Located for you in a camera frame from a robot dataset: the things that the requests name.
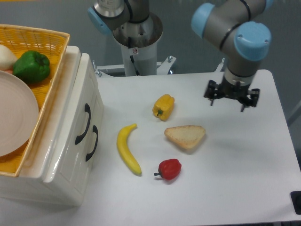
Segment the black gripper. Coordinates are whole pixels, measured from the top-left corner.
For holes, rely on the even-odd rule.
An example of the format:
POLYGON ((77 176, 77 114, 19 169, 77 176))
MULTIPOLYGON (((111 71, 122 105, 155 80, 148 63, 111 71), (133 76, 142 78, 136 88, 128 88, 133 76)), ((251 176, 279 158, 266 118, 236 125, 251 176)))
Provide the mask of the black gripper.
POLYGON ((249 87, 250 85, 242 85, 239 81, 231 84, 227 80, 222 80, 221 84, 217 84, 210 80, 204 98, 210 101, 210 106, 213 105, 214 100, 222 97, 235 99, 242 105, 240 111, 243 112, 245 108, 256 107, 260 96, 260 89, 249 90, 249 87))

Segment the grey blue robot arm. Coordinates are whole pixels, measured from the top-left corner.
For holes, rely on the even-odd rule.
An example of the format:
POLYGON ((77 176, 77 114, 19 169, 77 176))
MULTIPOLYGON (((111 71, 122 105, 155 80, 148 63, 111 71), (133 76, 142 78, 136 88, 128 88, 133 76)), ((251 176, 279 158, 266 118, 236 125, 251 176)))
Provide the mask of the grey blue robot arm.
MULTIPOLYGON (((254 18, 272 5, 270 0, 228 0, 220 7, 202 4, 191 28, 228 57, 221 83, 209 81, 205 98, 237 100, 243 108, 256 107, 259 89, 252 80, 269 51, 271 33, 254 18)), ((147 0, 98 0, 88 15, 102 34, 112 34, 120 45, 127 76, 157 74, 157 43, 161 20, 150 12, 147 0)))

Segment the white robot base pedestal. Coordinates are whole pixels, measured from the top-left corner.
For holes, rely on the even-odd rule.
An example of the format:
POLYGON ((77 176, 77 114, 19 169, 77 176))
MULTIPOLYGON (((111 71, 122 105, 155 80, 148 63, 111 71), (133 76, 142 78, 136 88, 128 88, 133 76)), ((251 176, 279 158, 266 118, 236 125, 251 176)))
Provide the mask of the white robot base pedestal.
POLYGON ((121 48, 126 76, 157 74, 157 43, 162 33, 161 20, 151 12, 142 23, 126 22, 113 31, 121 48))

